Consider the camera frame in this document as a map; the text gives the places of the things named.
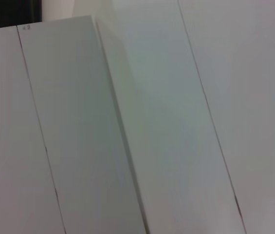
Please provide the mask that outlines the white partition board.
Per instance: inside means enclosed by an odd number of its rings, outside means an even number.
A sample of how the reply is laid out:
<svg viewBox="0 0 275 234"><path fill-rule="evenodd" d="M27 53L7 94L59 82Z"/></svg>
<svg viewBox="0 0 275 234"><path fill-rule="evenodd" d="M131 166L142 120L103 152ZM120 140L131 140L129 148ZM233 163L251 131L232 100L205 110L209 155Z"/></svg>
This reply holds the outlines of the white partition board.
<svg viewBox="0 0 275 234"><path fill-rule="evenodd" d="M0 28L0 234L147 234L90 16Z"/></svg>

